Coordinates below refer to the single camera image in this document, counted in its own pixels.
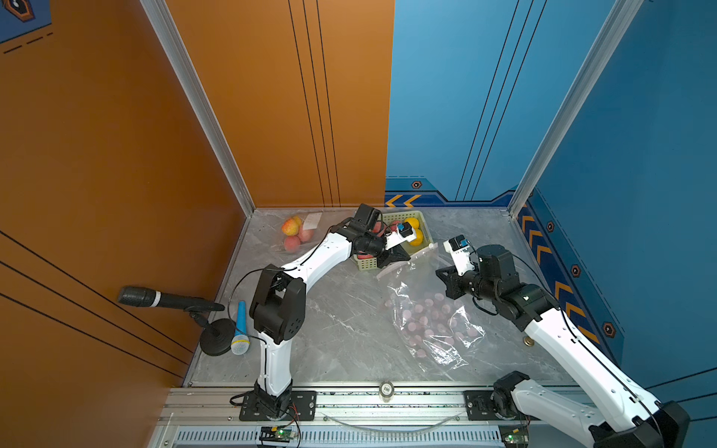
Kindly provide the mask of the clear zip-top bag blue zipper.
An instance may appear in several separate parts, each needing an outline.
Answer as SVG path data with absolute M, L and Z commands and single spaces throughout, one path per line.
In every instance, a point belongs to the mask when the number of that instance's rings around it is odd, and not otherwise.
M 279 228 L 271 236 L 274 252 L 299 254 L 316 246 L 330 226 L 324 212 L 302 212 L 282 218 Z

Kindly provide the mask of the round silver knob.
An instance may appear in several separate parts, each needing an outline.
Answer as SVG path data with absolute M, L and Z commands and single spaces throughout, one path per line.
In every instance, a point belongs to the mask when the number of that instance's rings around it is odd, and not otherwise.
M 390 401 L 395 393 L 394 384 L 390 381 L 384 381 L 379 386 L 379 396 L 383 401 Z

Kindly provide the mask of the green circuit board left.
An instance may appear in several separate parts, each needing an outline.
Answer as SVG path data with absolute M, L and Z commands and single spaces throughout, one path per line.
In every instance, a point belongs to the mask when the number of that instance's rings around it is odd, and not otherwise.
M 288 445 L 298 438 L 298 431 L 292 427 L 261 427 L 258 440 L 260 445 Z

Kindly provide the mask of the pink-trimmed bag of bags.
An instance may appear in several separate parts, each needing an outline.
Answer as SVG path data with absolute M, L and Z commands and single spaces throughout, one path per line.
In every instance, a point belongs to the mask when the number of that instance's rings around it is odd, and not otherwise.
M 469 365 L 485 338 L 462 300 L 452 300 L 424 282 L 381 279 L 385 307 L 409 354 L 424 371 L 454 371 Z

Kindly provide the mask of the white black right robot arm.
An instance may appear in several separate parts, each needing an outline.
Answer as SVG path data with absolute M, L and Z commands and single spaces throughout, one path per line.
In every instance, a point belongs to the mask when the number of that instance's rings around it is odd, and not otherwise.
M 585 447 L 681 447 L 690 424 L 676 401 L 659 401 L 607 358 L 569 320 L 544 287 L 520 280 L 515 257 L 501 245 L 473 248 L 462 235 L 444 242 L 453 264 L 437 270 L 446 296 L 493 304 L 556 360 L 591 399 L 584 405 L 513 371 L 493 386 L 492 402 L 505 419 L 535 417 Z

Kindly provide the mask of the aluminium corner post right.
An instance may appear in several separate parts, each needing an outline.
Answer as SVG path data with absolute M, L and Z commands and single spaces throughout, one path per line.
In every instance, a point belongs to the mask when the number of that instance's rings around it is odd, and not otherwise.
M 642 0 L 618 0 L 612 6 L 508 205 L 511 218 L 526 205 L 642 5 Z

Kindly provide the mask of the green circuit board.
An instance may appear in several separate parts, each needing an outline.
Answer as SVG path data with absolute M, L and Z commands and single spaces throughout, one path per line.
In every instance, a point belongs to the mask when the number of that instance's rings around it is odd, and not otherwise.
M 260 445 L 288 445 L 298 438 L 298 431 L 292 427 L 261 427 L 258 440 Z
M 500 426 L 500 438 L 506 448 L 528 448 L 530 432 L 526 427 Z

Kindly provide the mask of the clear zip-top bag pink zipper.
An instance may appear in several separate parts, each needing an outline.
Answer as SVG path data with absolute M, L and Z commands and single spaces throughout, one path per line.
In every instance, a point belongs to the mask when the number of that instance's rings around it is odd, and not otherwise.
M 422 250 L 418 250 L 418 252 L 411 255 L 410 259 L 408 261 L 397 261 L 397 262 L 391 263 L 390 265 L 388 265 L 388 267 L 384 268 L 377 274 L 376 279 L 379 280 L 384 276 L 388 276 L 393 271 L 395 271 L 399 268 L 403 268 L 406 265 L 413 265 L 419 258 L 422 258 L 425 256 L 430 256 L 431 254 L 433 254 L 437 248 L 438 248 L 438 244 L 431 243 L 426 248 L 423 248 Z

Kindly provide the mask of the black microphone on stand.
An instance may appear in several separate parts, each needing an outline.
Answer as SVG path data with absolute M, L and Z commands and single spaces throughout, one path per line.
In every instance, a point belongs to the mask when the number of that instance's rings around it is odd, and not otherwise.
M 204 354 L 218 357 L 231 350 L 236 325 L 230 318 L 220 318 L 212 322 L 208 314 L 221 312 L 225 306 L 208 300 L 163 293 L 147 287 L 124 287 L 119 293 L 118 302 L 137 308 L 168 308 L 188 313 L 194 322 L 202 328 L 199 345 Z

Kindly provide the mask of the pink peach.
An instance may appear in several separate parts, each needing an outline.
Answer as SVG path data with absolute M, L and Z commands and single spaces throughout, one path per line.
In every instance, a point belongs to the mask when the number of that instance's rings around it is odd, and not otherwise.
M 284 239 L 284 248 L 289 253 L 295 253 L 299 250 L 302 245 L 301 239 L 297 235 L 287 236 Z
M 308 243 L 313 239 L 315 231 L 315 229 L 307 229 L 305 226 L 302 226 L 297 236 L 302 244 Z

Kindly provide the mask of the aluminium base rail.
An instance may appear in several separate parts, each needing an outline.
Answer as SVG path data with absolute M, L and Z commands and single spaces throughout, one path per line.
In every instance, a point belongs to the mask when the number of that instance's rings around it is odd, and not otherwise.
M 396 383 L 390 401 L 379 383 L 297 386 L 280 419 L 263 412 L 244 385 L 176 388 L 149 440 L 151 447 L 505 447 L 500 426 L 526 427 L 528 447 L 578 447 L 535 417 L 498 416 L 489 386 Z M 292 427 L 298 440 L 260 445 L 261 427 Z

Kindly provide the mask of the aluminium corner post left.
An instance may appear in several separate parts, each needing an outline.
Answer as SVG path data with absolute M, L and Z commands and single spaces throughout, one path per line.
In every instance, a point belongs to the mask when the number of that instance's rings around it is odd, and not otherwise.
M 244 214 L 250 217 L 256 209 L 255 203 L 251 198 L 248 186 L 233 156 L 218 117 L 212 108 L 167 2 L 141 0 L 140 5 L 143 7 L 150 25 L 160 41 L 162 49 L 175 72 L 197 121 L 205 133 L 205 137 L 237 202 Z

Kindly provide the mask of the aluminium corner post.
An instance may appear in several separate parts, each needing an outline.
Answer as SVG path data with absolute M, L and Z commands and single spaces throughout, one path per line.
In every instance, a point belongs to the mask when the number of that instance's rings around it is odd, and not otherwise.
M 642 0 L 618 0 L 612 6 L 508 205 L 511 218 L 526 205 L 642 5 Z
M 160 41 L 162 49 L 175 72 L 197 121 L 205 133 L 205 137 L 237 202 L 244 214 L 250 217 L 256 209 L 255 203 L 251 198 L 248 186 L 233 156 L 218 117 L 212 108 L 167 2 L 141 0 L 140 5 L 143 7 L 150 25 Z

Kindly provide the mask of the green circuit board right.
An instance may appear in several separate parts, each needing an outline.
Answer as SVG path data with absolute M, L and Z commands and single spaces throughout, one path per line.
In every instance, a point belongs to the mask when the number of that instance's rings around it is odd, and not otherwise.
M 506 448 L 528 448 L 530 432 L 526 427 L 500 426 L 500 438 Z

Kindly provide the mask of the yellow peach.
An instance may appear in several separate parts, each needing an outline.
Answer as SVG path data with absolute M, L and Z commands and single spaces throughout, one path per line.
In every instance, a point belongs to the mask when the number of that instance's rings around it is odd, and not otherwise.
M 286 236 L 297 235 L 302 227 L 302 219 L 300 217 L 288 218 L 281 227 L 282 233 Z

